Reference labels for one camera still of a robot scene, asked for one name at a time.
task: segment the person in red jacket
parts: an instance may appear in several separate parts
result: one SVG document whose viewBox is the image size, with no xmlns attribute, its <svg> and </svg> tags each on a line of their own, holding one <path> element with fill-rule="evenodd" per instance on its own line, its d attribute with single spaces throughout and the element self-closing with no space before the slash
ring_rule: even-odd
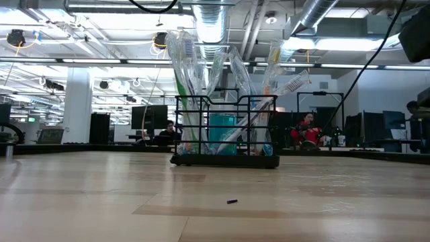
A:
<svg viewBox="0 0 430 242">
<path fill-rule="evenodd" d="M 296 129 L 291 131 L 291 137 L 296 141 L 297 144 L 306 140 L 312 141 L 317 145 L 318 142 L 318 134 L 320 132 L 320 128 L 313 126 L 314 122 L 314 114 L 307 113 L 303 117 L 303 121 L 297 125 Z"/>
</svg>

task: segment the wooden table surface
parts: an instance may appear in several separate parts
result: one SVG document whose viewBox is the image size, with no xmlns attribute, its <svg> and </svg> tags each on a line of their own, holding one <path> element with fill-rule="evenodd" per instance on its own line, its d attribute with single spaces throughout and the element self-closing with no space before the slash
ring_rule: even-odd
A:
<svg viewBox="0 0 430 242">
<path fill-rule="evenodd" d="M 430 166 L 281 157 L 273 170 L 176 167 L 170 156 L 0 158 L 0 241 L 430 241 Z"/>
</svg>

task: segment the white pillar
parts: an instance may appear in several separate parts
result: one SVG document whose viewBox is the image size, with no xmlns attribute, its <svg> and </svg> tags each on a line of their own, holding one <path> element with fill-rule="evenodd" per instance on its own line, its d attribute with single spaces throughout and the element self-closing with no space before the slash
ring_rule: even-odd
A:
<svg viewBox="0 0 430 242">
<path fill-rule="evenodd" d="M 28 120 L 25 125 L 25 130 L 21 130 L 26 133 L 26 139 L 24 144 L 34 145 L 35 141 L 38 140 L 38 131 L 40 129 L 40 116 L 28 116 Z"/>
<path fill-rule="evenodd" d="M 71 68 L 67 75 L 62 143 L 88 143 L 93 84 L 88 68 Z"/>
</svg>

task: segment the teal container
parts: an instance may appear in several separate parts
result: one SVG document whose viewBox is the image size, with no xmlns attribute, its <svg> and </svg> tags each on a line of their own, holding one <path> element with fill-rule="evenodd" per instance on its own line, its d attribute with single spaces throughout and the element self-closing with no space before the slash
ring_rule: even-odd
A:
<svg viewBox="0 0 430 242">
<path fill-rule="evenodd" d="M 236 123 L 237 119 L 233 114 L 209 115 L 209 125 L 232 126 Z M 210 128 L 209 141 L 223 141 L 229 130 L 234 130 L 234 128 Z M 228 145 L 219 155 L 237 155 L 237 146 Z"/>
</svg>

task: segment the air vent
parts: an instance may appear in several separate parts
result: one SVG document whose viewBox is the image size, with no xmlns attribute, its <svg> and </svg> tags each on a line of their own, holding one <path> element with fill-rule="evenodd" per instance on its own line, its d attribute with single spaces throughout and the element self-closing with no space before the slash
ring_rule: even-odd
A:
<svg viewBox="0 0 430 242">
<path fill-rule="evenodd" d="M 329 82 L 327 81 L 320 81 L 320 89 L 324 90 L 324 89 L 328 89 L 329 88 Z"/>
</svg>

